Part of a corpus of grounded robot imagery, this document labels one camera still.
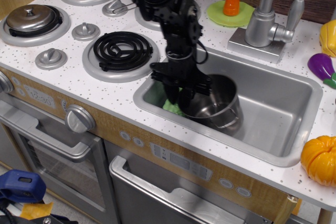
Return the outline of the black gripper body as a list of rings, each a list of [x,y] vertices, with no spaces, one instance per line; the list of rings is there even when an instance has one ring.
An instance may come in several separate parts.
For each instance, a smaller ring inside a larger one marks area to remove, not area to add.
[[[209,95],[212,80],[201,72],[192,57],[167,58],[165,62],[151,63],[151,77],[164,84],[179,83],[179,88],[194,89],[196,93]]]

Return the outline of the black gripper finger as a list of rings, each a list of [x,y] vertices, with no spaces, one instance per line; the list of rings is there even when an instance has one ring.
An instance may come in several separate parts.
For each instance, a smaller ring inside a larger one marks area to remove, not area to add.
[[[170,103],[176,103],[179,97],[179,85],[178,82],[173,82],[171,84],[164,84],[164,90],[167,99]]]
[[[182,89],[178,97],[178,106],[181,111],[185,111],[191,104],[195,95],[194,89]]]

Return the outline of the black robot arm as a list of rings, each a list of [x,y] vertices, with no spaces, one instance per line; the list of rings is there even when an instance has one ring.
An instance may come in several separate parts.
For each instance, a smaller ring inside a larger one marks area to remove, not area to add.
[[[166,40],[166,62],[152,63],[151,77],[163,83],[168,100],[187,108],[195,94],[210,95],[212,80],[202,73],[197,46],[202,35],[194,0],[132,0],[145,21],[159,23]]]

